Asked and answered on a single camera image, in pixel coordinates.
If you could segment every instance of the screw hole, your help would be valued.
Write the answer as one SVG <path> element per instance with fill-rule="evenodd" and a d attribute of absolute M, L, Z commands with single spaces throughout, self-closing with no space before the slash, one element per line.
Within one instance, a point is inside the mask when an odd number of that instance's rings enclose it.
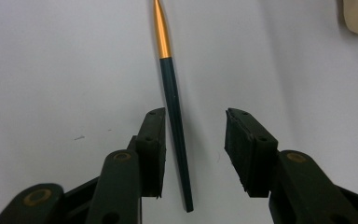
<path fill-rule="evenodd" d="M 120 220 L 117 213 L 111 212 L 103 216 L 103 224 L 116 224 Z"/>
<path fill-rule="evenodd" d="M 333 214 L 330 216 L 330 219 L 337 224 L 351 224 L 350 221 L 344 216 Z"/>
<path fill-rule="evenodd" d="M 131 157 L 130 154 L 125 153 L 125 152 L 120 152 L 118 154 L 116 154 L 113 159 L 117 160 L 117 161 L 126 161 L 129 160 Z"/>

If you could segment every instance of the white surface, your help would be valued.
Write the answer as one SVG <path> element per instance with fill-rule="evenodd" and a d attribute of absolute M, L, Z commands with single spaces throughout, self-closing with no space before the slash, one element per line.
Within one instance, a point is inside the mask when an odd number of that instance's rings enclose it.
<path fill-rule="evenodd" d="M 228 107 L 358 193 L 358 37 L 338 24 L 336 1 L 162 4 L 195 211 L 184 211 L 169 140 L 145 224 L 272 223 L 223 149 Z M 92 179 L 164 106 L 152 18 L 152 1 L 0 1 L 0 212 L 34 184 Z"/>

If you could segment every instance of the dark green plastic part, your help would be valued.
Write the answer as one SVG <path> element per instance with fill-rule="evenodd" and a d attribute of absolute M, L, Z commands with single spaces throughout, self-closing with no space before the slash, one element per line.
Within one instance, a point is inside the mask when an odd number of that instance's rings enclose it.
<path fill-rule="evenodd" d="M 269 196 L 278 141 L 248 112 L 229 108 L 225 150 L 250 197 Z"/>

